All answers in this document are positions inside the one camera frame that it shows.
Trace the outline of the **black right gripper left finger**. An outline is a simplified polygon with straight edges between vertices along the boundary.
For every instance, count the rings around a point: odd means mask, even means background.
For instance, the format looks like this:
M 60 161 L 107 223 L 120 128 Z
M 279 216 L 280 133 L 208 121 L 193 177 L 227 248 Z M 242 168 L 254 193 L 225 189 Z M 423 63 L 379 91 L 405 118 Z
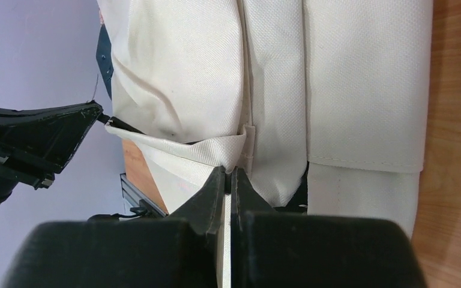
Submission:
M 223 287 L 225 170 L 164 218 L 37 226 L 3 287 Z

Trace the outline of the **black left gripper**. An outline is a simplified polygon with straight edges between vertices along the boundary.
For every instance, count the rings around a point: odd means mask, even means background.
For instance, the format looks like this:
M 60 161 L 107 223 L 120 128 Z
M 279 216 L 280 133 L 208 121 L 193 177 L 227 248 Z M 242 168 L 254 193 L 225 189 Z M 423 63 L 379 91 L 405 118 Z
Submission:
M 17 182 L 50 187 L 102 113 L 95 101 L 36 110 L 0 108 L 0 204 Z

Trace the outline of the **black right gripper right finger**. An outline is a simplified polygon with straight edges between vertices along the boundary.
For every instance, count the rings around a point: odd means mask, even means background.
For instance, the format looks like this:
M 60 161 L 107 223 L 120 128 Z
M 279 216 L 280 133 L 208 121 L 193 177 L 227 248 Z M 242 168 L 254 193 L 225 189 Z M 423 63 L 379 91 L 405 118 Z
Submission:
M 278 212 L 230 175 L 232 287 L 426 287 L 394 222 Z

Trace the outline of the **beige canvas backpack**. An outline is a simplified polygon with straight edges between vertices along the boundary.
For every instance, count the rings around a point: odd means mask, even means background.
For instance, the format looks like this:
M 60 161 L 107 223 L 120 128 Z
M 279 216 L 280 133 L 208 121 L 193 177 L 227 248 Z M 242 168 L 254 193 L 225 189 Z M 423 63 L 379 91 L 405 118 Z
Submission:
M 143 153 L 167 212 L 215 167 L 271 206 L 412 235 L 424 162 L 432 1 L 99 1 L 107 127 Z

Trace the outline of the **dark blue leaf dish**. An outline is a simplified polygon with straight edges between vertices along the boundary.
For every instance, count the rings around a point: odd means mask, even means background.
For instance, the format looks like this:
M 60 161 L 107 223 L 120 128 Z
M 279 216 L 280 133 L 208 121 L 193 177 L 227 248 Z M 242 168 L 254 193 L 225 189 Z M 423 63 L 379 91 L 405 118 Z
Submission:
M 112 98 L 111 79 L 113 76 L 111 50 L 112 45 L 106 29 L 106 25 L 101 24 L 95 58 L 109 98 Z

